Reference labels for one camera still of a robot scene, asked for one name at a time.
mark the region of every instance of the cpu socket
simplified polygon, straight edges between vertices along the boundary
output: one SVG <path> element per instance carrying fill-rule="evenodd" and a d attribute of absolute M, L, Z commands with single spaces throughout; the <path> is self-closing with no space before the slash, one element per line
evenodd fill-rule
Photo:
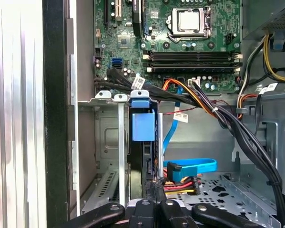
<path fill-rule="evenodd" d="M 168 37 L 174 41 L 190 39 L 207 39 L 211 36 L 211 8 L 174 8 L 166 20 L 170 33 Z"/>

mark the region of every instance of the green circuit board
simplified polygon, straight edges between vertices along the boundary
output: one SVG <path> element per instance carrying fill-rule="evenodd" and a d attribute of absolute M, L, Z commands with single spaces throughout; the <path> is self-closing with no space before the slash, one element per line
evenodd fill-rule
<path fill-rule="evenodd" d="M 155 74 L 147 73 L 143 66 L 143 51 L 154 50 L 158 52 L 192 52 L 192 51 L 236 51 L 240 52 L 240 0 L 144 0 L 145 18 L 144 27 L 152 27 L 152 32 L 136 37 L 133 32 L 132 3 L 125 0 L 110 0 L 117 3 L 121 1 L 122 16 L 120 19 L 111 17 L 115 10 L 108 5 L 105 12 L 105 0 L 95 0 L 95 47 L 101 49 L 101 66 L 95 69 L 96 75 L 106 76 L 107 68 L 111 67 L 113 57 L 123 59 L 123 68 L 131 71 L 127 75 L 134 80 L 135 72 L 146 78 L 148 83 L 161 87 L 166 78 L 188 79 L 201 78 L 200 86 L 206 93 L 233 93 L 238 90 L 235 78 L 237 74 Z M 181 40 L 178 43 L 167 37 L 167 17 L 174 8 L 211 8 L 211 36 L 206 39 Z M 105 14 L 109 13 L 108 24 L 105 25 Z M 226 35 L 235 34 L 230 44 L 226 44 Z M 177 87 L 170 87 L 176 92 Z"/>

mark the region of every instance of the white label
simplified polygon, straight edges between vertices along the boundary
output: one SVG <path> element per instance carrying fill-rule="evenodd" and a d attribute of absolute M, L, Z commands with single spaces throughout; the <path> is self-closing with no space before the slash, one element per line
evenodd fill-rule
<path fill-rule="evenodd" d="M 159 12 L 158 11 L 151 11 L 150 12 L 150 18 L 151 19 L 158 19 L 159 17 Z"/>
<path fill-rule="evenodd" d="M 267 87 L 264 87 L 259 94 L 264 94 L 267 91 Z"/>
<path fill-rule="evenodd" d="M 144 79 L 143 77 L 140 77 L 139 75 L 136 75 L 133 83 L 132 83 L 132 86 L 131 86 L 131 89 L 132 90 L 135 90 L 135 89 L 142 89 L 142 86 L 144 84 L 146 79 Z"/>
<path fill-rule="evenodd" d="M 266 92 L 268 92 L 268 91 L 274 91 L 274 90 L 276 89 L 276 86 L 277 86 L 277 82 L 270 84 L 270 85 L 267 87 Z"/>
<path fill-rule="evenodd" d="M 179 111 L 180 108 L 179 107 L 175 107 L 174 111 L 177 112 Z M 174 113 L 173 114 L 173 120 L 177 120 L 177 121 L 181 121 L 184 123 L 188 123 L 188 115 L 185 113 Z"/>

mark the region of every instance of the blue drive bracket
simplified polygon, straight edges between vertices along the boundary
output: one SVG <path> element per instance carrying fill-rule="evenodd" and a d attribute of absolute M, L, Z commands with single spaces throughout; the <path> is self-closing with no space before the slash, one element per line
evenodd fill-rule
<path fill-rule="evenodd" d="M 132 99 L 132 108 L 150 108 L 150 100 Z M 132 114 L 132 140 L 138 142 L 155 141 L 155 113 Z"/>
<path fill-rule="evenodd" d="M 217 161 L 211 158 L 169 160 L 164 161 L 163 166 L 167 167 L 167 178 L 170 181 L 180 182 L 184 177 L 216 171 Z"/>

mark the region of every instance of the blue tab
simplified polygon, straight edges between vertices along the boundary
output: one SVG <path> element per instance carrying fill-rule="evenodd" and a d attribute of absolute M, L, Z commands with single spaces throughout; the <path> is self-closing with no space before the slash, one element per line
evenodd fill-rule
<path fill-rule="evenodd" d="M 168 162 L 182 166 L 180 171 L 173 171 L 173 181 L 180 182 L 182 178 L 196 176 L 198 173 L 214 172 L 217 170 L 217 161 L 211 158 L 193 158 L 183 160 L 164 161 L 164 167 Z"/>
<path fill-rule="evenodd" d="M 155 113 L 132 114 L 132 140 L 155 141 Z"/>
<path fill-rule="evenodd" d="M 149 99 L 132 99 L 131 100 L 132 108 L 149 108 Z"/>

